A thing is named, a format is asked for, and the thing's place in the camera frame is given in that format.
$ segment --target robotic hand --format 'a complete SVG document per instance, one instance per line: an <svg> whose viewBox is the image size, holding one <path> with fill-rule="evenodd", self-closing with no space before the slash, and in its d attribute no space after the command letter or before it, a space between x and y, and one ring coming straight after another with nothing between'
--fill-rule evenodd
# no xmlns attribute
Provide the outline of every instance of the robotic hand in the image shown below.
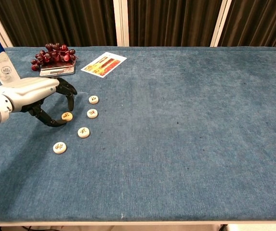
<svg viewBox="0 0 276 231"><path fill-rule="evenodd" d="M68 108L74 109L76 89L62 78L29 77L0 86L0 123L9 118L11 112L29 112L45 125L58 127L65 120L54 120L41 109L45 98L58 92L66 96Z"/></svg>

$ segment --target round game piece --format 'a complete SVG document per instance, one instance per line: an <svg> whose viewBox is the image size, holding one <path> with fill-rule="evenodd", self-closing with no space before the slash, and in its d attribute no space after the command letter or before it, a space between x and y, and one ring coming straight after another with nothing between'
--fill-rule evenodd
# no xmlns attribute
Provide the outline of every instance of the round game piece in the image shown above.
<svg viewBox="0 0 276 231"><path fill-rule="evenodd" d="M98 103L98 97L96 95L92 95L89 98L89 101L90 101L91 104L96 104L96 103Z"/></svg>
<svg viewBox="0 0 276 231"><path fill-rule="evenodd" d="M53 151L56 154L62 154L63 152L66 151L66 144L63 142L58 142L53 146Z"/></svg>
<svg viewBox="0 0 276 231"><path fill-rule="evenodd" d="M90 130L86 127L80 128L78 130L78 136L81 138L87 138L90 135Z"/></svg>
<svg viewBox="0 0 276 231"><path fill-rule="evenodd" d="M67 122L72 120L73 116L70 112L65 112L62 114L62 119L66 120Z"/></svg>
<svg viewBox="0 0 276 231"><path fill-rule="evenodd" d="M97 110L96 109L90 109L87 113L89 118L94 119L98 116Z"/></svg>

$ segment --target table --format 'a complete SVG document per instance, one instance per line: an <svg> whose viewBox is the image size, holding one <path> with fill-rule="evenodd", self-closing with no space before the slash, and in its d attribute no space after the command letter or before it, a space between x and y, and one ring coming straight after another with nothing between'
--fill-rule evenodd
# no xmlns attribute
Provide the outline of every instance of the table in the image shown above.
<svg viewBox="0 0 276 231"><path fill-rule="evenodd" d="M6 51L35 77L40 49ZM0 124L0 224L276 221L276 48L74 49L76 73L64 76L78 91L74 119L50 128L15 113ZM127 60L107 78L80 71L106 51ZM66 98L43 108L58 118Z"/></svg>

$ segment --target dark curtain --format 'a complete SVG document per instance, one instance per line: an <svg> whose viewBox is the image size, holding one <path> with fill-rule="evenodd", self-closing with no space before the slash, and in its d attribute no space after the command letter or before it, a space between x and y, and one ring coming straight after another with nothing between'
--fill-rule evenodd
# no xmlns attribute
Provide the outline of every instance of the dark curtain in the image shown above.
<svg viewBox="0 0 276 231"><path fill-rule="evenodd" d="M0 0L14 46L116 46L113 0Z"/></svg>
<svg viewBox="0 0 276 231"><path fill-rule="evenodd" d="M276 0L232 0L218 46L276 47Z"/></svg>
<svg viewBox="0 0 276 231"><path fill-rule="evenodd" d="M130 46L210 46L222 0L128 0Z"/></svg>

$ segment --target white robotic forearm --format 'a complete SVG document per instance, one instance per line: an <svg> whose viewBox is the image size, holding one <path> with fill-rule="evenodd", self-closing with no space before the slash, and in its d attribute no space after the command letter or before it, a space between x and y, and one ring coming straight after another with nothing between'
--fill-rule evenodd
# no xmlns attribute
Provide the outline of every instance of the white robotic forearm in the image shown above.
<svg viewBox="0 0 276 231"><path fill-rule="evenodd" d="M66 95L68 108L74 108L75 88L62 78L30 77L0 86L0 123L8 119L12 112L30 112L32 116L51 127L66 123L54 120L46 114L41 105L46 97L58 92Z"/></svg>

